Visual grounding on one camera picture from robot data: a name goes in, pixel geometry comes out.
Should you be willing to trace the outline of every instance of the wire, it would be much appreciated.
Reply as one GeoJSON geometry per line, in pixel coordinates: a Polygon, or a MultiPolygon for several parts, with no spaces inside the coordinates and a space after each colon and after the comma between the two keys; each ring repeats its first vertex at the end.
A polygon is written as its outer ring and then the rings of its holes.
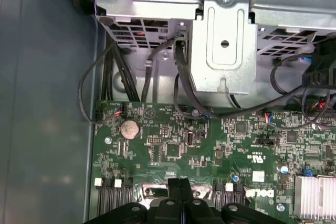
{"type": "Polygon", "coordinates": [[[107,94],[107,57],[104,57],[103,77],[101,82],[101,100],[105,100],[107,94]]]}
{"type": "Polygon", "coordinates": [[[107,53],[107,99],[112,101],[113,100],[113,54],[111,52],[107,53]]]}
{"type": "MultiPolygon", "coordinates": [[[[107,40],[107,43],[109,43],[110,41],[114,41],[108,34],[106,34],[106,40],[107,40]]],[[[125,59],[121,55],[120,49],[117,44],[115,47],[113,47],[113,52],[112,52],[111,57],[113,56],[117,64],[117,67],[119,69],[121,81],[125,87],[125,91],[126,91],[128,99],[132,102],[140,102],[132,74],[130,72],[128,65],[125,62],[125,59]]]]}
{"type": "MultiPolygon", "coordinates": [[[[302,128],[305,128],[311,124],[316,124],[316,125],[319,125],[319,126],[328,126],[328,125],[324,125],[324,124],[319,124],[319,123],[316,123],[316,121],[323,116],[323,114],[326,112],[328,106],[324,106],[323,110],[320,111],[319,114],[317,114],[317,116],[315,116],[315,118],[313,120],[310,120],[310,118],[307,116],[305,110],[304,110],[304,107],[305,107],[305,101],[306,101],[306,98],[307,98],[307,93],[308,93],[308,89],[305,89],[304,92],[303,92],[303,95],[302,95],[302,104],[301,104],[301,112],[302,112],[302,115],[304,117],[304,119],[308,119],[309,123],[305,123],[305,124],[302,124],[302,125],[299,125],[299,126],[295,126],[295,127],[281,127],[281,126],[276,126],[275,124],[272,124],[272,123],[268,123],[268,125],[278,129],[278,130],[285,130],[285,131],[292,131],[292,130],[299,130],[299,129],[302,129],[302,128]]],[[[327,91],[327,104],[329,103],[330,101],[330,90],[327,91]]]]}
{"type": "MultiPolygon", "coordinates": [[[[172,46],[174,44],[174,38],[168,40],[167,42],[159,45],[157,48],[155,48],[154,51],[151,52],[151,54],[147,58],[147,62],[151,61],[153,62],[154,57],[161,52],[164,49],[167,49],[168,47],[172,46]]],[[[141,93],[141,102],[146,102],[147,94],[149,85],[151,83],[152,78],[152,68],[153,66],[146,66],[146,73],[145,73],[145,83],[143,85],[142,93],[141,93]]]]}
{"type": "Polygon", "coordinates": [[[179,104],[177,103],[177,95],[179,94],[178,92],[178,88],[179,88],[179,85],[178,85],[178,77],[179,77],[179,74],[176,75],[175,77],[175,82],[174,82],[174,107],[176,109],[176,111],[181,115],[183,116],[184,118],[188,118],[188,119],[194,119],[194,120],[197,120],[197,119],[203,119],[205,118],[204,116],[192,116],[192,115],[188,115],[186,113],[184,113],[180,107],[179,107],[179,104]]]}
{"type": "Polygon", "coordinates": [[[301,111],[302,111],[302,114],[304,116],[304,118],[310,122],[310,123],[314,123],[316,124],[317,126],[323,126],[323,127],[328,127],[330,125],[326,125],[326,124],[323,124],[323,123],[316,123],[316,120],[318,118],[320,118],[321,116],[323,116],[323,114],[327,111],[328,109],[328,106],[329,106],[329,103],[330,103],[330,90],[327,89],[327,100],[325,101],[324,103],[324,107],[322,109],[323,113],[319,116],[319,117],[315,117],[313,120],[310,120],[308,114],[304,111],[304,107],[305,107],[305,102],[306,102],[306,98],[307,98],[307,94],[308,94],[308,89],[305,89],[303,94],[302,94],[302,105],[301,105],[301,111]]]}
{"type": "Polygon", "coordinates": [[[137,89],[136,89],[136,86],[135,86],[135,83],[134,83],[134,80],[133,80],[133,77],[132,77],[132,74],[131,74],[131,71],[129,69],[129,67],[127,66],[126,62],[125,62],[125,59],[122,57],[121,53],[120,53],[120,49],[119,47],[117,47],[116,49],[116,55],[115,55],[115,58],[116,58],[116,63],[119,68],[119,72],[120,73],[124,73],[125,77],[126,77],[126,80],[123,81],[124,85],[125,85],[125,82],[128,83],[129,87],[130,87],[130,90],[132,92],[132,102],[140,102],[140,99],[139,99],[139,95],[138,95],[138,92],[137,92],[137,89]]]}
{"type": "MultiPolygon", "coordinates": [[[[277,62],[277,63],[274,65],[274,67],[273,67],[273,69],[272,69],[272,71],[271,71],[271,74],[270,74],[270,82],[271,82],[271,85],[272,85],[272,87],[274,88],[274,90],[277,91],[279,94],[284,95],[284,94],[287,94],[287,92],[286,92],[285,90],[283,90],[283,89],[279,86],[279,84],[278,84],[278,82],[277,82],[277,80],[276,80],[275,74],[276,74],[276,71],[277,71],[278,67],[280,67],[280,66],[282,65],[282,63],[285,62],[285,61],[296,60],[296,59],[299,59],[300,57],[302,57],[302,55],[292,55],[292,56],[289,56],[289,57],[287,57],[287,58],[285,58],[285,59],[283,59],[283,60],[277,62]]],[[[292,98],[293,98],[297,103],[299,103],[299,104],[301,105],[301,99],[300,99],[299,97],[293,95],[292,98]]]]}
{"type": "Polygon", "coordinates": [[[195,109],[201,111],[205,115],[209,115],[212,118],[228,119],[228,118],[234,118],[234,117],[246,115],[246,114],[249,114],[249,113],[253,113],[255,111],[265,109],[269,106],[276,105],[279,102],[286,101],[290,97],[292,97],[294,94],[296,94],[297,92],[300,92],[301,90],[303,90],[302,86],[298,86],[297,88],[293,89],[292,91],[288,92],[287,94],[284,94],[283,96],[278,97],[276,99],[273,99],[269,102],[254,106],[254,107],[249,108],[249,109],[243,109],[243,110],[240,110],[240,111],[237,111],[237,112],[228,112],[228,113],[223,113],[223,114],[217,115],[217,114],[213,113],[212,111],[209,111],[208,109],[206,109],[203,105],[201,105],[201,103],[199,102],[199,100],[195,96],[195,94],[193,92],[193,88],[192,88],[190,80],[189,80],[189,73],[188,73],[188,69],[187,69],[187,64],[184,60],[183,46],[182,46],[180,41],[179,41],[179,43],[176,43],[175,59],[176,59],[177,69],[178,69],[179,78],[181,80],[182,87],[183,87],[187,97],[189,98],[191,104],[195,107],[195,109]]]}
{"type": "Polygon", "coordinates": [[[104,124],[108,121],[110,121],[111,119],[114,118],[114,115],[108,116],[103,120],[93,120],[89,117],[89,115],[86,113],[85,108],[84,108],[84,102],[83,102],[83,84],[85,81],[85,78],[88,76],[88,74],[91,72],[91,70],[97,65],[97,63],[99,61],[101,61],[104,56],[106,55],[106,53],[108,51],[110,51],[114,46],[116,45],[116,42],[113,42],[111,44],[109,44],[105,50],[101,53],[101,56],[99,56],[94,63],[91,64],[91,66],[85,71],[85,73],[82,75],[82,77],[79,80],[79,86],[78,86],[78,100],[79,100],[79,107],[80,107],[80,111],[82,112],[84,118],[90,122],[90,123],[94,123],[94,124],[104,124]]]}
{"type": "Polygon", "coordinates": [[[239,105],[237,99],[235,98],[235,96],[233,94],[230,94],[229,95],[231,101],[232,101],[232,104],[236,107],[236,108],[240,108],[241,109],[241,106],[239,105]]]}

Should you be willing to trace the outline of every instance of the connector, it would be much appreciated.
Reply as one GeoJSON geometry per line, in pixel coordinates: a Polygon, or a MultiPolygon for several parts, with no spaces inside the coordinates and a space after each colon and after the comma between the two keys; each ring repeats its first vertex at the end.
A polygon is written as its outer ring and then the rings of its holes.
{"type": "Polygon", "coordinates": [[[336,89],[336,39],[316,46],[311,65],[302,75],[304,88],[336,89]]]}

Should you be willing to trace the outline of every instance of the red wire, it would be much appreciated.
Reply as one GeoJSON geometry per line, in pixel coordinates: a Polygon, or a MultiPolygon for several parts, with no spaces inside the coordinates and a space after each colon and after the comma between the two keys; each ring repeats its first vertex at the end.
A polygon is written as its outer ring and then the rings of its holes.
{"type": "Polygon", "coordinates": [[[326,104],[326,102],[321,102],[321,103],[319,104],[319,109],[322,110],[323,107],[325,106],[325,104],[326,104]]]}

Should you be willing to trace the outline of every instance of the heatsink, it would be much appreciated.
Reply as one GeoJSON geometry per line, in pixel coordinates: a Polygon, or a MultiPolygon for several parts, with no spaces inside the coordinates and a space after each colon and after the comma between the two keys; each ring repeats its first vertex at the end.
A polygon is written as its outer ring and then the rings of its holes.
{"type": "Polygon", "coordinates": [[[335,219],[336,178],[297,176],[294,214],[300,219],[335,219]]]}

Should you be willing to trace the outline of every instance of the microchip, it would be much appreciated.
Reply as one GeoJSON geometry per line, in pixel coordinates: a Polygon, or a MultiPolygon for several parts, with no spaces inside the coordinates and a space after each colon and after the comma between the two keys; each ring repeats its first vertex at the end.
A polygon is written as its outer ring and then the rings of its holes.
{"type": "Polygon", "coordinates": [[[236,122],[236,133],[243,133],[246,134],[247,124],[246,122],[236,122]]]}
{"type": "Polygon", "coordinates": [[[287,181],[289,179],[289,174],[280,174],[280,179],[287,181]]]}
{"type": "Polygon", "coordinates": [[[298,133],[296,131],[287,132],[287,143],[296,143],[298,141],[298,133]]]}
{"type": "Polygon", "coordinates": [[[269,138],[257,138],[257,143],[264,146],[273,146],[276,143],[276,140],[269,138]]]}
{"type": "Polygon", "coordinates": [[[326,158],[334,158],[334,153],[332,152],[332,148],[330,145],[326,145],[326,149],[325,149],[325,156],[326,158]]]}
{"type": "Polygon", "coordinates": [[[215,156],[216,156],[216,158],[223,158],[223,152],[222,151],[216,151],[215,156]]]}
{"type": "Polygon", "coordinates": [[[167,144],[167,157],[180,157],[180,145],[179,144],[167,144]]]}
{"type": "Polygon", "coordinates": [[[216,159],[215,160],[215,165],[222,166],[222,160],[221,159],[216,159]]]}

